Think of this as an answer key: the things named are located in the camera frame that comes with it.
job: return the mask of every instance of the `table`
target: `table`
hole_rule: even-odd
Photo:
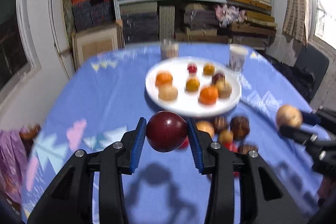
[[[180,44],[180,56],[228,63],[227,45]],[[26,222],[56,173],[77,149],[100,151],[133,130],[140,117],[147,121],[158,107],[145,90],[147,71],[160,61],[158,46],[107,52],[88,60],[64,88],[43,125],[32,150],[24,182],[22,217]],[[281,139],[275,127],[277,109],[285,103],[310,111],[295,88],[261,55],[249,49],[244,70],[236,73],[242,99],[229,114],[248,116],[259,153],[273,168],[308,218],[317,210],[316,192],[322,176],[310,170],[311,158],[292,140]],[[309,130],[327,138],[318,126]],[[169,153],[153,150],[145,140],[140,164],[123,175],[130,223],[204,223],[210,181],[198,173],[190,148]],[[93,221],[99,223],[98,175],[93,188]],[[235,180],[235,223],[240,220],[239,181]]]

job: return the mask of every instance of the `window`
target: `window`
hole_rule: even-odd
[[[17,24],[16,0],[0,0],[0,89],[28,65]]]
[[[336,0],[310,0],[312,9],[310,38],[317,36],[336,48]]]
[[[38,66],[26,0],[0,0],[0,103]]]

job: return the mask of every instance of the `white plate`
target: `white plate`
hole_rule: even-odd
[[[197,77],[201,87],[211,83],[211,76],[203,75],[205,63],[215,66],[215,71],[223,71],[225,79],[232,85],[232,94],[227,99],[218,99],[216,104],[205,106],[198,102],[199,92],[187,93],[185,83],[189,77],[187,67],[189,63],[197,65]],[[165,102],[159,99],[159,91],[155,86],[156,75],[159,71],[169,71],[173,76],[173,85],[178,89],[178,97],[175,101]],[[149,97],[165,110],[175,112],[187,117],[211,117],[226,113],[233,109],[242,95],[242,87],[231,71],[223,64],[197,57],[178,57],[167,59],[153,66],[146,75],[146,90]]]

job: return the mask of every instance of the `red apple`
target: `red apple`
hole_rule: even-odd
[[[187,70],[189,73],[196,73],[197,72],[196,64],[189,64]]]
[[[187,148],[188,146],[189,146],[189,139],[188,137],[186,137],[183,144],[181,144],[181,146],[178,149],[184,149]]]
[[[187,137],[187,123],[176,113],[160,111],[148,121],[146,136],[154,150],[170,152],[183,144]]]
[[[223,144],[228,150],[238,153],[238,148],[234,143],[224,143]]]

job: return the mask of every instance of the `metal screw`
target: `metal screw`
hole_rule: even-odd
[[[321,154],[319,155],[319,160],[323,160],[325,156],[326,156],[326,152],[323,150]]]
[[[115,149],[120,149],[123,147],[123,143],[122,142],[115,142],[114,144],[112,144],[113,148]]]
[[[317,139],[317,135],[316,135],[316,134],[313,134],[313,135],[310,137],[310,141],[312,141],[312,142],[314,142],[316,139]]]
[[[84,150],[77,150],[75,152],[75,156],[78,157],[78,158],[84,156]]]
[[[213,149],[219,149],[221,148],[221,144],[217,142],[212,142],[210,145]]]
[[[251,151],[249,151],[249,156],[251,158],[256,158],[256,157],[258,157],[258,152],[255,151],[255,150],[251,150]]]

